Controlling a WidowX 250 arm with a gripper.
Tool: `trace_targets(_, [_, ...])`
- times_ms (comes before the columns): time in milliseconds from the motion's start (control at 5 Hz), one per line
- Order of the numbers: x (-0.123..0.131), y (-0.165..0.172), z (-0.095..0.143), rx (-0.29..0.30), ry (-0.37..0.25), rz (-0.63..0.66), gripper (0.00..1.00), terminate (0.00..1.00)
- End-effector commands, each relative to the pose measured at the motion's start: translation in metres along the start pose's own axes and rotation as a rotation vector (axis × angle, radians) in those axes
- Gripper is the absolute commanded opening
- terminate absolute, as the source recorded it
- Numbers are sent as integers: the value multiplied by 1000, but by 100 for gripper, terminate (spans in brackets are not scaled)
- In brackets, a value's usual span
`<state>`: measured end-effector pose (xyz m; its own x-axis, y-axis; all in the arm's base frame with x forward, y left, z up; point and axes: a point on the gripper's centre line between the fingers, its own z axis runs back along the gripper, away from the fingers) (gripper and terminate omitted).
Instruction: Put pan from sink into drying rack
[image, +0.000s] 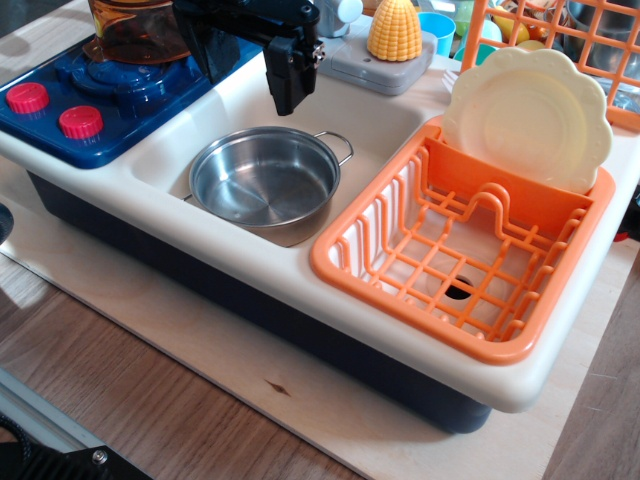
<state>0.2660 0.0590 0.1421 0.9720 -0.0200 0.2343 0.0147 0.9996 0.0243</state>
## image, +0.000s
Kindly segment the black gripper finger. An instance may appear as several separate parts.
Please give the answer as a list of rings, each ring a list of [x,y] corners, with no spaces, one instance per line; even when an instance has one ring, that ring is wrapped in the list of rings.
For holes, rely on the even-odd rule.
[[[291,115],[314,93],[325,59],[325,46],[316,30],[295,30],[294,36],[274,35],[263,47],[266,77],[279,116]]]

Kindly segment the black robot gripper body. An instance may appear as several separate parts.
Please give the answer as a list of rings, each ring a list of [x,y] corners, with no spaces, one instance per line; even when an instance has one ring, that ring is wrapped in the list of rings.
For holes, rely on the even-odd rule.
[[[192,57],[212,83],[233,68],[234,40],[263,48],[274,35],[317,31],[320,19],[309,1],[175,1],[173,12]]]

